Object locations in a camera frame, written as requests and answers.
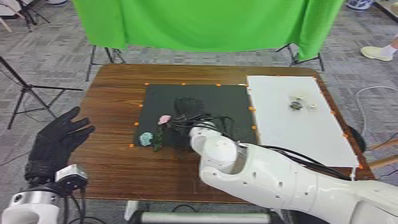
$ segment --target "black glove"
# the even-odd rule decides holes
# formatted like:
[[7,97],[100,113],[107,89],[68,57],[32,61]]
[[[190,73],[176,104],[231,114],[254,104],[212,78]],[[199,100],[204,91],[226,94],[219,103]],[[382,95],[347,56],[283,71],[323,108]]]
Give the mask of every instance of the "black glove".
[[30,184],[53,182],[55,173],[68,166],[71,152],[94,132],[94,126],[85,127],[91,123],[87,118],[71,121],[78,112],[80,107],[75,107],[37,133],[25,167],[25,179]]

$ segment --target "white board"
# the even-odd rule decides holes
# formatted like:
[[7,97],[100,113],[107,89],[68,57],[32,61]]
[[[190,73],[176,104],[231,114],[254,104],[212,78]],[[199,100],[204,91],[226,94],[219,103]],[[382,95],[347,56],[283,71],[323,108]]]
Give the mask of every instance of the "white board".
[[[302,153],[331,167],[359,161],[313,77],[249,76],[260,144]],[[304,106],[293,110],[291,102]]]

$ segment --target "gray carpet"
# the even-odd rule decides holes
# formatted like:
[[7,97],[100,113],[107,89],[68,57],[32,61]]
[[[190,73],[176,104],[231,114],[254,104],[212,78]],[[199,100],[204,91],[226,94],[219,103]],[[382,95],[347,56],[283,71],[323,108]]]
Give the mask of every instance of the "gray carpet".
[[[14,69],[29,82],[41,85],[80,87],[87,90],[89,83],[84,82],[91,45],[85,39],[78,16],[73,5],[48,6],[45,2],[36,4],[36,9],[52,20],[46,24],[39,20],[39,26],[32,33],[27,32],[21,19],[7,20],[14,33],[7,33],[0,26],[0,54],[4,55]],[[366,45],[384,46],[398,31],[395,21],[371,8],[366,12],[354,12],[343,7],[332,32],[325,41],[323,59],[327,71],[322,74],[329,91],[343,112],[347,123],[361,129],[363,119],[355,105],[354,94],[370,86],[386,85],[398,87],[398,57],[393,62],[380,62],[366,59],[359,54],[359,48]],[[288,66],[290,56],[286,52],[261,50],[242,53],[188,53],[167,49],[130,47],[123,51],[124,59],[132,64],[196,64],[196,65],[240,65],[240,66]],[[107,63],[103,51],[98,53],[96,62]],[[318,69],[318,62],[309,62],[302,66]],[[92,69],[92,78],[100,66]],[[0,162],[32,148],[34,137],[39,129],[46,125],[50,116],[45,112],[18,116],[14,128],[5,130],[5,125],[14,108],[20,88],[0,74]],[[55,92],[39,91],[41,96],[50,99]],[[387,90],[373,90],[363,94],[363,105],[368,114],[366,141],[370,144],[384,142],[398,132],[398,93]],[[68,92],[59,99],[53,111],[61,114],[73,106],[80,105],[84,92]],[[23,103],[32,109],[37,104],[29,98]],[[366,152],[368,161],[396,155],[396,147]],[[0,210],[7,206],[11,195],[23,186],[23,164],[27,157],[13,161],[0,167]],[[398,169],[398,164],[375,169],[380,177]],[[398,185],[398,174],[382,177],[382,181]],[[112,220],[121,217],[124,202],[96,201],[89,202],[92,213]],[[174,205],[164,204],[164,210],[171,210]]]

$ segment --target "green screen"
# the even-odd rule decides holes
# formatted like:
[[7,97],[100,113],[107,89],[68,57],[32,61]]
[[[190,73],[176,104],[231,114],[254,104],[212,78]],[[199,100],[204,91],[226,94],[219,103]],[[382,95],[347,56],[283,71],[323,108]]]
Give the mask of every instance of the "green screen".
[[75,0],[89,41],[196,52],[300,47],[316,57],[343,0]]

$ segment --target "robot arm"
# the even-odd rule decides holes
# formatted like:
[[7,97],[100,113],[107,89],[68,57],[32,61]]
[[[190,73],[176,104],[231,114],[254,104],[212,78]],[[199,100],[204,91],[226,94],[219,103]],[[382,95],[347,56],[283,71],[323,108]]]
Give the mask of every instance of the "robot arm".
[[201,179],[235,197],[274,209],[300,211],[331,224],[398,223],[398,189],[377,181],[347,181],[309,170],[279,152],[190,130],[201,154]]

